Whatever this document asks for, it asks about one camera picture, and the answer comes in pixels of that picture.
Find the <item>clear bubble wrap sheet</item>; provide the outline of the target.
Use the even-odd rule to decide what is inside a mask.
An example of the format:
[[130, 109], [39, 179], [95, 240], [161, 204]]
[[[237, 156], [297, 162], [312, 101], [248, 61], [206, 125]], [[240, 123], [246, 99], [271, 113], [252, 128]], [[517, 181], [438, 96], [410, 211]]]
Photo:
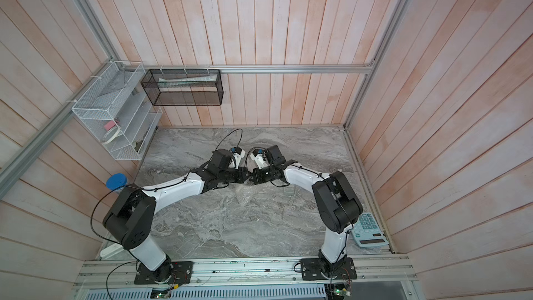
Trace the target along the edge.
[[249, 204], [252, 199], [260, 192], [261, 186], [238, 184], [235, 187], [235, 196], [237, 203], [241, 206]]

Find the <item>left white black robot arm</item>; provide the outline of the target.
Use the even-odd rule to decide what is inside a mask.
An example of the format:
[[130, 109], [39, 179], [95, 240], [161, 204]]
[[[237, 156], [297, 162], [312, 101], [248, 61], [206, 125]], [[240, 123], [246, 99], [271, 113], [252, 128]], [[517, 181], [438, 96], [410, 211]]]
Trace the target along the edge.
[[163, 208], [188, 197], [244, 183], [248, 170], [240, 165], [247, 153], [239, 148], [218, 149], [209, 161], [179, 177], [154, 186], [123, 186], [103, 220], [105, 229], [139, 262], [143, 283], [177, 281], [177, 268], [151, 235], [155, 217]]

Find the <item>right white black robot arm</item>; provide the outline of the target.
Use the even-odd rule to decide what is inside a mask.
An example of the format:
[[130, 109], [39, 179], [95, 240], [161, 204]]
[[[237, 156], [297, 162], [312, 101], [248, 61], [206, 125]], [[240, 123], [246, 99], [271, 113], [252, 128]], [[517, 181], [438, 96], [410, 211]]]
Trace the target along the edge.
[[287, 160], [279, 147], [254, 147], [244, 159], [253, 161], [251, 181], [255, 184], [282, 181], [312, 193], [320, 218], [326, 227], [325, 238], [315, 260], [325, 279], [334, 279], [346, 271], [348, 235], [363, 213], [362, 203], [343, 172], [323, 173], [299, 162]]

